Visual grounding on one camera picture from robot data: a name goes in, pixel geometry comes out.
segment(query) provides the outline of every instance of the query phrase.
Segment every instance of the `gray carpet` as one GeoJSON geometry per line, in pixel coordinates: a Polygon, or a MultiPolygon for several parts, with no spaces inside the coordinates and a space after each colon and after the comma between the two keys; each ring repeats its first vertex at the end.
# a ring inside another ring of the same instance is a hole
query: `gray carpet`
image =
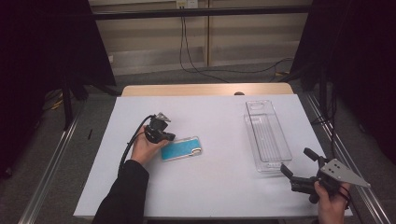
{"type": "MultiPolygon", "coordinates": [[[[220,69],[257,71],[263,70],[271,64],[251,64],[225,66],[220,69]]],[[[290,63],[281,63],[276,71],[288,71],[290,63]]],[[[224,71],[203,72],[204,75],[220,77],[229,82],[268,82],[274,78],[274,69],[260,73],[230,73],[224,71]]],[[[220,83],[213,77],[185,71],[167,71],[152,74],[132,75],[117,77],[119,91],[131,84],[182,84],[182,83],[220,83]]],[[[303,107],[310,120],[315,119],[312,109],[307,102],[306,93],[302,92],[299,80],[292,81],[290,85],[299,94],[303,107]]],[[[41,206],[36,223],[90,223],[89,221],[73,217],[80,193],[99,148],[102,136],[106,129],[109,116],[115,103],[115,97],[101,93],[87,87],[91,93],[84,104],[81,118],[75,129],[57,174],[51,182],[47,197],[41,206]]],[[[336,114],[336,131],[340,134],[346,148],[358,164],[364,178],[373,186],[376,196],[388,212],[391,221],[396,221],[392,211],[396,209],[396,194],[392,189],[396,187],[394,174],[396,166],[392,164],[379,150],[375,140],[359,128],[359,121],[343,104],[338,101],[336,114]]],[[[74,102],[74,108],[81,105],[74,102]]],[[[29,145],[24,150],[19,161],[13,167],[14,174],[8,180],[2,180],[0,185],[0,223],[17,223],[23,210],[35,191],[42,174],[50,160],[53,150],[61,138],[64,125],[64,112],[62,107],[57,110],[47,111],[41,118],[40,125],[29,145]]],[[[319,142],[327,154],[330,153],[330,141],[324,134],[320,125],[313,126],[319,142]]],[[[364,206],[358,192],[352,190],[355,205],[353,212],[359,211],[362,223],[375,223],[369,211],[364,206]]],[[[310,223],[313,218],[281,220],[284,223],[310,223]]],[[[184,221],[150,221],[150,223],[185,223],[184,221]]],[[[210,223],[277,223],[276,220],[244,220],[227,221],[216,220],[210,223]]],[[[361,223],[358,216],[349,217],[346,223],[361,223]]]]}

